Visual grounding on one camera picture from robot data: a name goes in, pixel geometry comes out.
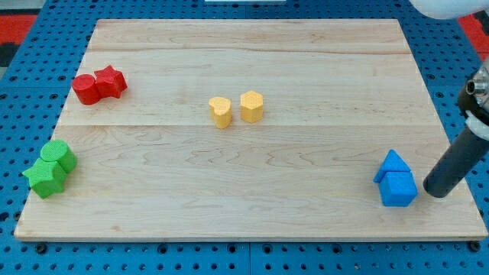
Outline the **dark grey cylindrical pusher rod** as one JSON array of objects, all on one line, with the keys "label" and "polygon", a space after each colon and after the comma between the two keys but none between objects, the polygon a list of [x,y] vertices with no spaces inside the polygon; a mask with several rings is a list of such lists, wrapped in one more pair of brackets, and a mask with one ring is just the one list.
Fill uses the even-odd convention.
[{"label": "dark grey cylindrical pusher rod", "polygon": [[424,190],[446,197],[487,152],[488,140],[465,127],[424,179]]}]

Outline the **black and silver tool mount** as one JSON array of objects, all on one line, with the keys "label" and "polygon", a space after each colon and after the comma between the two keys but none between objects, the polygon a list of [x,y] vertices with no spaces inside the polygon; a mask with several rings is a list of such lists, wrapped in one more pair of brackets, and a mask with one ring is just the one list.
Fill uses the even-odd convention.
[{"label": "black and silver tool mount", "polygon": [[458,95],[465,124],[479,138],[488,140],[488,58],[469,78]]}]

